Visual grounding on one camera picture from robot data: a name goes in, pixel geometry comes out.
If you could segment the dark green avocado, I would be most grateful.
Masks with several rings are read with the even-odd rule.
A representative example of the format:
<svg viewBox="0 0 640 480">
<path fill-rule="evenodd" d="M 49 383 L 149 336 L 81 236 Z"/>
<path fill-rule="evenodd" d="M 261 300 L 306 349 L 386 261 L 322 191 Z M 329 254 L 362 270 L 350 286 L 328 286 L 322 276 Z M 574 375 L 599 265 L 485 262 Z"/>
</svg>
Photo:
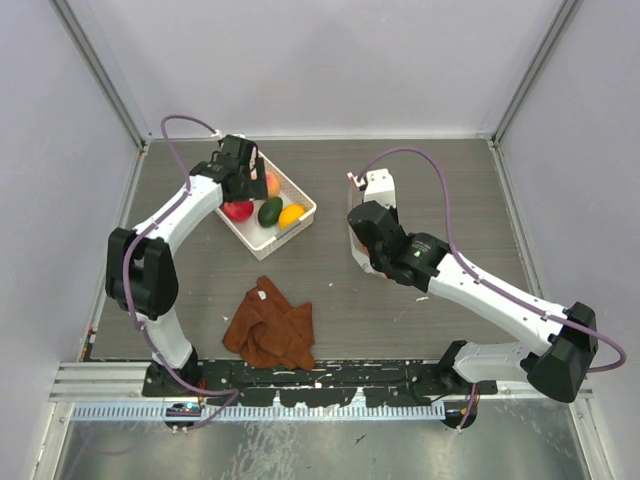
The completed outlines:
<svg viewBox="0 0 640 480">
<path fill-rule="evenodd" d="M 278 223 L 281 211 L 283 209 L 283 200 L 279 196 L 275 196 L 266 200 L 257 214 L 258 224 L 262 228 L 270 228 Z"/>
</svg>

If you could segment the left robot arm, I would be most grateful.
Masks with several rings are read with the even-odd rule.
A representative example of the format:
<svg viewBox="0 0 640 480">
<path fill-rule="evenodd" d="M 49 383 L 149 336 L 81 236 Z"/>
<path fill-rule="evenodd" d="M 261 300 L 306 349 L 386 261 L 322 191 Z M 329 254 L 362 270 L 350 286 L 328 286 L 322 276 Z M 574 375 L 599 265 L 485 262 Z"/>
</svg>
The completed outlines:
<svg viewBox="0 0 640 480">
<path fill-rule="evenodd" d="M 106 295 L 128 312 L 155 362 L 167 369 L 165 385 L 178 396 L 194 393 L 199 370 L 189 365 L 193 346 L 180 326 L 174 255 L 193 230 L 225 203 L 267 198 L 266 168 L 258 145 L 227 135 L 208 161 L 188 173 L 181 188 L 148 219 L 108 238 Z"/>
</svg>

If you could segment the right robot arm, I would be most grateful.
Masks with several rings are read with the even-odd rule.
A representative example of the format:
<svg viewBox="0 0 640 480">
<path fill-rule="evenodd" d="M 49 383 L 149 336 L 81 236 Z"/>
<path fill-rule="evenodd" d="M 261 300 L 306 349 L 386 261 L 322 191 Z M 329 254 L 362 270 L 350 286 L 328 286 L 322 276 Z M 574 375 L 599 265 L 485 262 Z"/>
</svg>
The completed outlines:
<svg viewBox="0 0 640 480">
<path fill-rule="evenodd" d="M 500 327 L 514 342 L 454 341 L 435 368 L 449 393 L 485 381 L 528 382 L 552 400 L 571 403 L 598 349 L 596 318 L 587 305 L 565 308 L 536 298 L 456 256 L 427 233 L 406 233 L 393 209 L 376 201 L 347 215 L 364 269 L 461 305 Z"/>
</svg>

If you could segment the clear zip top bag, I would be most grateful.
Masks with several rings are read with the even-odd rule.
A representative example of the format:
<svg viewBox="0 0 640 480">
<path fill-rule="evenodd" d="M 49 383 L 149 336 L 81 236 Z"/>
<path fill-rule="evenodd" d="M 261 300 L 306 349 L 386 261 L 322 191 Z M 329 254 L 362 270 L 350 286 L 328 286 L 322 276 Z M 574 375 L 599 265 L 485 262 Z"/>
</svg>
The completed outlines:
<svg viewBox="0 0 640 480">
<path fill-rule="evenodd" d="M 348 191 L 348 200 L 347 200 L 347 213 L 350 213 L 356 206 L 362 203 L 364 198 L 364 192 L 360 191 L 358 187 L 351 185 Z M 366 248 L 361 244 L 358 240 L 358 237 L 354 233 L 350 224 L 348 226 L 349 240 L 350 240 L 350 248 L 351 255 L 356 263 L 361 267 L 361 269 L 370 275 L 374 275 L 380 278 L 384 278 L 385 275 L 381 272 L 376 271 L 370 263 L 369 254 Z"/>
</svg>

